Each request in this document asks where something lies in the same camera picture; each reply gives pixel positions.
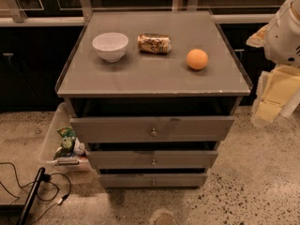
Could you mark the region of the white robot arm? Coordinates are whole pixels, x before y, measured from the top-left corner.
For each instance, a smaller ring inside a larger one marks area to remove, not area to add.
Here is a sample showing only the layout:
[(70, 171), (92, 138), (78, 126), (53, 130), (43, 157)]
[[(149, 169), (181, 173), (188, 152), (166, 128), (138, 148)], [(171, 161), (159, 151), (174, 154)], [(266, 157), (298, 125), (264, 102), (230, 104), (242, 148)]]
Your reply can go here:
[(279, 115), (288, 118), (300, 103), (300, 0), (286, 0), (247, 45), (263, 48), (265, 58), (276, 64), (261, 74), (252, 106), (252, 124), (264, 127)]

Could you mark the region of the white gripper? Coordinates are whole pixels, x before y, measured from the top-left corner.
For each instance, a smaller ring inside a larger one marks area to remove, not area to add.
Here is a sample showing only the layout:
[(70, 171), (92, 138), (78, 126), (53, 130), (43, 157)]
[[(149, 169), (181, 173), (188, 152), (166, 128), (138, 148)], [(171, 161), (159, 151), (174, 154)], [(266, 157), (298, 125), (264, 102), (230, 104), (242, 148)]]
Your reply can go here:
[(264, 46), (268, 60), (285, 64), (262, 72), (251, 110), (252, 124), (265, 127), (279, 115), (290, 117), (300, 104), (300, 0), (286, 0), (269, 24), (251, 35), (246, 44)]

